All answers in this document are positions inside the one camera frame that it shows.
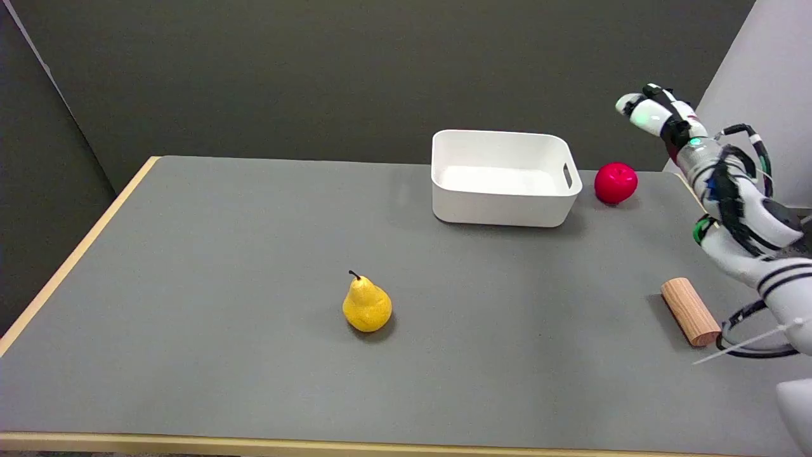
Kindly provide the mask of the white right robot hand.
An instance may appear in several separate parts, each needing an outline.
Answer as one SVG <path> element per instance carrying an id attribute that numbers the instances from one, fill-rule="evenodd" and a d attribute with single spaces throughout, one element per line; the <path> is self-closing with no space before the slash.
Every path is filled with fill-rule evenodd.
<path id="1" fill-rule="evenodd" d="M 627 93 L 615 102 L 615 110 L 635 127 L 657 136 L 664 143 L 669 159 L 693 139 L 708 138 L 707 128 L 699 121 L 693 107 L 676 98 L 670 88 L 649 83 L 640 93 Z"/>

